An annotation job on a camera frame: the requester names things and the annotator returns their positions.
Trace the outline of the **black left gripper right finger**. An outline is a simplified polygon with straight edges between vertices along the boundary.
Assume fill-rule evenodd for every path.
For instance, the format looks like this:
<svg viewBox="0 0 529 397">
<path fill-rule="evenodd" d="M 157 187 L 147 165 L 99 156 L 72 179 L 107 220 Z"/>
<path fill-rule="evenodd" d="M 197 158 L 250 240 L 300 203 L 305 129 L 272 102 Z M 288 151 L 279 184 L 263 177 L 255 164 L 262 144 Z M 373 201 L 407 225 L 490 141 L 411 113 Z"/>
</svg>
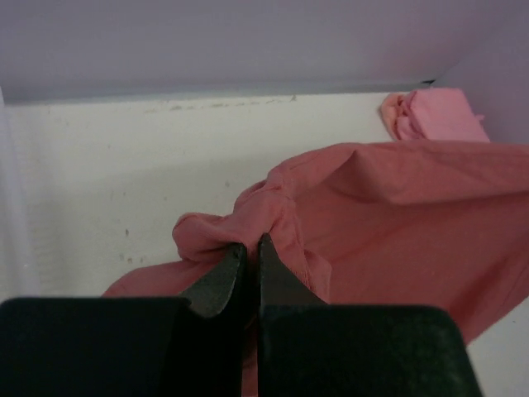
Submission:
<svg viewBox="0 0 529 397">
<path fill-rule="evenodd" d="M 271 236 L 265 233 L 258 244 L 260 306 L 325 305 L 280 260 Z"/>
</svg>

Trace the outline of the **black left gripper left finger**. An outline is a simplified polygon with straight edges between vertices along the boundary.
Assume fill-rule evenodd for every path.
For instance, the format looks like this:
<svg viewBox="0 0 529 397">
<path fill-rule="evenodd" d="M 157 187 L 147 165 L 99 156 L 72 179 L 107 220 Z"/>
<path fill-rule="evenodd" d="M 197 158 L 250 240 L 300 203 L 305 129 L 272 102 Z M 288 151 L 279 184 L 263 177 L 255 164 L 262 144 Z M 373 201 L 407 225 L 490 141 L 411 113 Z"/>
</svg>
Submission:
<svg viewBox="0 0 529 397">
<path fill-rule="evenodd" d="M 246 248 L 232 244 L 220 262 L 178 294 L 190 310 L 201 318 L 215 318 L 223 313 L 240 292 L 247 264 Z"/>
</svg>

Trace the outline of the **red polo t shirt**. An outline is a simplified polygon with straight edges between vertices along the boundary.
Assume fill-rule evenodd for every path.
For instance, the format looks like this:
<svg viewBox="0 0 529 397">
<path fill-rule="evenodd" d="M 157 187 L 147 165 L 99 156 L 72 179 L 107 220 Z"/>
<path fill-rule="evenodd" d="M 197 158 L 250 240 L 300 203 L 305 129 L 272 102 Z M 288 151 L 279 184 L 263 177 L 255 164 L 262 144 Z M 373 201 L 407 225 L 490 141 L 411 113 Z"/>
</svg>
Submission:
<svg viewBox="0 0 529 397">
<path fill-rule="evenodd" d="M 258 244 L 325 305 L 260 306 Z M 183 292 L 246 248 L 249 396 L 479 396 L 465 347 L 528 296 L 528 149 L 345 143 L 296 156 L 230 214 L 184 214 L 179 261 L 107 296 Z"/>
</svg>

